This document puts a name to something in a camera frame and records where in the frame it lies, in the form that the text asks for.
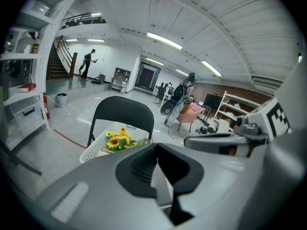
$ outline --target television screen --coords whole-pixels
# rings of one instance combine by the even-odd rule
[[[220,96],[216,96],[214,94],[207,94],[203,105],[212,107],[212,109],[217,110],[219,108],[221,101],[222,98]]]

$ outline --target black folding chair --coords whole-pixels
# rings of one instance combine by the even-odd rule
[[[96,108],[87,147],[95,140],[93,130],[97,119],[120,122],[140,128],[149,133],[151,139],[154,129],[154,117],[152,111],[140,102],[124,97],[111,96],[99,103]]]

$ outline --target red line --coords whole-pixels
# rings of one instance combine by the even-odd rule
[[[84,149],[87,148],[87,147],[85,147],[85,146],[79,144],[78,142],[75,142],[74,140],[69,139],[67,136],[65,136],[65,135],[63,135],[62,133],[58,132],[56,129],[53,129],[53,130],[54,130],[56,133],[58,133],[60,136],[64,137],[66,140],[69,140],[70,142],[72,142],[73,144],[75,144],[75,145],[77,145],[77,146],[79,146],[79,147],[81,147],[81,148],[84,148]]]

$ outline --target green leaf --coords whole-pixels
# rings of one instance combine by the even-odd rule
[[[118,143],[120,145],[120,148],[124,149],[125,148],[125,144],[126,144],[127,140],[126,139],[119,139]]]

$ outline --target fire extinguisher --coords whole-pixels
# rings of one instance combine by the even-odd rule
[[[43,96],[44,96],[44,106],[45,106],[46,116],[47,116],[47,119],[50,119],[50,114],[49,114],[49,110],[48,110],[48,103],[47,103],[47,96],[45,94],[43,94]]]

